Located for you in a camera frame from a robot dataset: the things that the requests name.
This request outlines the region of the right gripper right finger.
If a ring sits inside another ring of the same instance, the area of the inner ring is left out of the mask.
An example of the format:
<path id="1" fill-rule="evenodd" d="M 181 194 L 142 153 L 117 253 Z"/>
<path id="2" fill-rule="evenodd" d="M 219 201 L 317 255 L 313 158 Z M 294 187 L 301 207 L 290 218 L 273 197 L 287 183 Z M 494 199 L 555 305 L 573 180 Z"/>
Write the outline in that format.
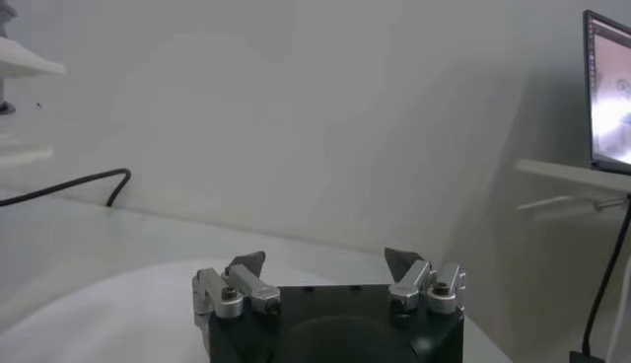
<path id="1" fill-rule="evenodd" d="M 459 264 L 447 263 L 435 269 L 418 253 L 392 248 L 385 248 L 384 255 L 393 278 L 387 287 L 388 300 L 396 314 L 410 314 L 422 301 L 434 314 L 463 311 L 466 272 Z"/>

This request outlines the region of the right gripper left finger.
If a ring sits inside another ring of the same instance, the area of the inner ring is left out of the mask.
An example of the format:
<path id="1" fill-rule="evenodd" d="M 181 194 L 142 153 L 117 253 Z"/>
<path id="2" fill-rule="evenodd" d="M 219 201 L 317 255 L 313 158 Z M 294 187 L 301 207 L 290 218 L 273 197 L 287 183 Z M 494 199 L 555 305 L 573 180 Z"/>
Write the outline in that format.
<path id="1" fill-rule="evenodd" d="M 258 251 L 238 255 L 222 273 L 214 268 L 200 269 L 192 277 L 193 314 L 197 320 L 215 314 L 219 319 L 236 319 L 249 300 L 259 314 L 280 311 L 281 291 L 260 279 L 266 254 Z"/>

